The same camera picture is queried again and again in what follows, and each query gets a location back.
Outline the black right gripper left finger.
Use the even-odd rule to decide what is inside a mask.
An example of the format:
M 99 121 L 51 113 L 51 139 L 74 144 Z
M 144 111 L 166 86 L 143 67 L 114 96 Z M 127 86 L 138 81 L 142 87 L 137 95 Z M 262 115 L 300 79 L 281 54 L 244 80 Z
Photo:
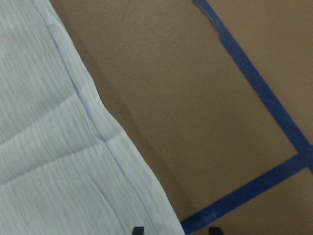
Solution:
M 134 227 L 133 235 L 144 235 L 144 227 Z

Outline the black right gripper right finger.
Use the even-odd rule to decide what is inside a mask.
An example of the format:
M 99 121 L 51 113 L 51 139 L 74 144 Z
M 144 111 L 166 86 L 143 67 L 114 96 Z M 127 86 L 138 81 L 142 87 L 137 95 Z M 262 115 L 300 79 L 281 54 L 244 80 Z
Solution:
M 209 227 L 208 234 L 209 235 L 223 235 L 223 232 L 220 227 Z

